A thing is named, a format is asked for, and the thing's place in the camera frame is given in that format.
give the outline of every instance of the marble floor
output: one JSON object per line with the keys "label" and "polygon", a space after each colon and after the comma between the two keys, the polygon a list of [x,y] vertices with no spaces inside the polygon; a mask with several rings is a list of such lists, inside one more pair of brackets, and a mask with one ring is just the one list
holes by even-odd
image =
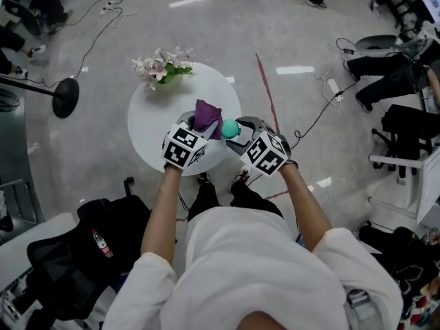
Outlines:
{"label": "marble floor", "polygon": [[[63,3],[74,10],[73,22],[94,1]],[[122,7],[128,14],[143,2],[125,0]],[[76,74],[84,54],[112,18],[110,12],[100,18],[106,3],[98,4],[74,27],[65,27],[51,39],[46,37],[48,64],[44,68],[31,65],[30,78],[44,77],[53,83]],[[194,48],[194,61],[233,77],[243,115],[275,125],[258,56],[280,131],[294,144],[294,132],[304,133],[327,101],[322,96],[322,81],[313,72],[281,74],[277,68],[305,66],[324,74],[332,58],[328,43],[335,47],[339,37],[357,41],[372,34],[395,34],[393,19],[371,12],[366,0],[326,3],[327,10],[318,10],[305,0],[146,0],[141,12],[128,16],[119,27],[108,27],[85,58],[78,77],[80,100],[71,116],[60,120],[52,113],[49,98],[27,95],[27,142],[33,148],[32,172],[46,218],[75,212],[91,199],[123,196],[122,182],[128,176],[136,181],[133,192],[153,206],[161,173],[135,152],[127,131],[127,111],[139,85],[131,59],[146,56],[157,47]],[[340,89],[353,82],[342,68],[338,52],[329,77]],[[329,106],[293,151],[302,175],[335,226],[352,228],[365,220],[374,211],[367,201],[371,189],[388,175],[387,170],[373,170],[368,161],[376,145],[371,129],[381,128],[380,119],[393,102],[419,106],[417,96],[411,95],[382,101],[367,114],[355,101],[356,91],[365,85],[359,82],[344,93],[340,108]],[[238,156],[231,152],[210,171],[222,204],[231,201],[228,189],[239,166]],[[251,187],[272,197],[296,234],[281,177],[260,178]],[[183,178],[181,195],[187,205],[196,194],[195,178]],[[185,234],[186,214],[179,204],[179,238]]]}

